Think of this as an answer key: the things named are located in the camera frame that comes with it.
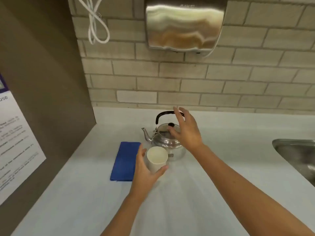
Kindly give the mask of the brown partition panel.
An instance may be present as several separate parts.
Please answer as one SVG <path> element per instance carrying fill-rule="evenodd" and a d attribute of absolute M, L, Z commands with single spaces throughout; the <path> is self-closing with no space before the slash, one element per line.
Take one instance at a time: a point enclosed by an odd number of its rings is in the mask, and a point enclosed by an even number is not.
<path fill-rule="evenodd" d="M 96 124 L 68 0 L 0 0 L 0 74 L 46 156 L 0 206 L 10 236 Z"/>

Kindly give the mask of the stainless steel kettle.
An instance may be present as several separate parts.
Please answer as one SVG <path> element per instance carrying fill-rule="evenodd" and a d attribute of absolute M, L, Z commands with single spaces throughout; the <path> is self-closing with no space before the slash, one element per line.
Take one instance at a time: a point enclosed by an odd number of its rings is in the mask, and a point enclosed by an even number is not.
<path fill-rule="evenodd" d="M 155 119 L 155 130 L 150 137 L 147 130 L 143 127 L 144 137 L 147 142 L 152 146 L 158 146 L 164 148 L 168 153 L 168 161 L 176 161 L 184 157 L 186 153 L 185 147 L 170 133 L 168 127 L 174 128 L 177 132 L 180 132 L 180 127 L 172 122 L 158 124 L 160 117 L 164 115 L 175 114 L 174 111 L 164 111 L 159 113 Z"/>

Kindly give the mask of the person's left hand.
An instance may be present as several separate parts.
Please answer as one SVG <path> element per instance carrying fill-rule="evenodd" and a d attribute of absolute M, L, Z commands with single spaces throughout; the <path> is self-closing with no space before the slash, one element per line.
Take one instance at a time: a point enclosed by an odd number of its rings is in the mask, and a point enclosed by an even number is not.
<path fill-rule="evenodd" d="M 131 194 L 139 195 L 140 197 L 147 197 L 151 189 L 157 180 L 152 180 L 151 172 L 147 168 L 144 162 L 144 156 L 147 149 L 143 148 L 143 145 L 140 144 L 138 153 L 136 156 L 136 167 L 135 173 L 131 185 L 130 192 Z"/>

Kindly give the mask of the stainless steel hand dryer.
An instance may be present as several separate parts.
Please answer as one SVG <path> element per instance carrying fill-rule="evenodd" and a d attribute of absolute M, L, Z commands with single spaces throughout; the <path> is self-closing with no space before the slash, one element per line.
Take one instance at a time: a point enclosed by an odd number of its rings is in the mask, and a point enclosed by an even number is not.
<path fill-rule="evenodd" d="M 228 0 L 144 0 L 146 44 L 155 50 L 206 53 L 217 46 Z"/>

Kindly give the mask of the person's right forearm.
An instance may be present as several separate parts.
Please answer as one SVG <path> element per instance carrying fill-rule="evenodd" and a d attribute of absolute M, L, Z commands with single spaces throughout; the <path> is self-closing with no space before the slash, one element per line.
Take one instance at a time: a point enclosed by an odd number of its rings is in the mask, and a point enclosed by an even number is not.
<path fill-rule="evenodd" d="M 315 236 L 273 198 L 233 170 L 202 142 L 188 144 L 215 187 L 250 236 Z"/>

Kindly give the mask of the stainless steel sink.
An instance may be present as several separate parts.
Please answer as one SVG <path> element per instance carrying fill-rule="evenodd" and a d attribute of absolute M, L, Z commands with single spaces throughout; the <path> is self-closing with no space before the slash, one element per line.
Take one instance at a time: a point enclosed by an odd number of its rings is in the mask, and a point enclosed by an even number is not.
<path fill-rule="evenodd" d="M 275 139 L 274 149 L 315 187 L 315 140 Z"/>

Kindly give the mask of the blue folded cloth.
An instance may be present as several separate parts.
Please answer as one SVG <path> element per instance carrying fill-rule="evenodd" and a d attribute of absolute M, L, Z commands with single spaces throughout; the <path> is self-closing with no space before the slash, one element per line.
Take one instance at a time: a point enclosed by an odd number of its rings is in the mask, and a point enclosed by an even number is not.
<path fill-rule="evenodd" d="M 110 181 L 132 182 L 140 142 L 121 142 L 112 168 Z"/>

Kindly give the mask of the person's left forearm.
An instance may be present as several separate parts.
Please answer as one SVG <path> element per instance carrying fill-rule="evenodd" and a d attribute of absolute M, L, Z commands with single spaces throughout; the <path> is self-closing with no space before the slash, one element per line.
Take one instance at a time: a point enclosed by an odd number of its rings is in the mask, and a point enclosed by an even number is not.
<path fill-rule="evenodd" d="M 130 236 L 133 223 L 145 197 L 129 193 L 100 236 Z"/>

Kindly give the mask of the white notice poster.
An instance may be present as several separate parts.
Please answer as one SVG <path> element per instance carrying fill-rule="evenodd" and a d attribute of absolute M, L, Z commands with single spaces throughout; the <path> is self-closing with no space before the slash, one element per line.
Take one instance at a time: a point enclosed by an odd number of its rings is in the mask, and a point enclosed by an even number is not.
<path fill-rule="evenodd" d="M 0 74 L 0 206 L 45 159 L 33 131 Z"/>

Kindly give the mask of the white paper cup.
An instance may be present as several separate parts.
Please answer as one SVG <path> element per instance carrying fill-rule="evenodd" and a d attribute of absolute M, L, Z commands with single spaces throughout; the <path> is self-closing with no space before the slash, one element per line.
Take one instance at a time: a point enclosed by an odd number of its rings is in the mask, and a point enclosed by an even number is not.
<path fill-rule="evenodd" d="M 154 146 L 147 151 L 148 168 L 151 173 L 156 173 L 161 167 L 166 165 L 168 152 L 163 147 Z"/>

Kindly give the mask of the person's right hand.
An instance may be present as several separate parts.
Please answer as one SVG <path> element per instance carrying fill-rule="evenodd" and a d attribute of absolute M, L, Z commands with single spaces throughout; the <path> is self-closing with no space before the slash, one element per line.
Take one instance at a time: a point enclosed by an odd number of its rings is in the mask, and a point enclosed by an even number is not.
<path fill-rule="evenodd" d="M 182 140 L 178 140 L 192 155 L 204 146 L 195 118 L 182 107 L 173 107 L 173 111 L 181 128 Z"/>

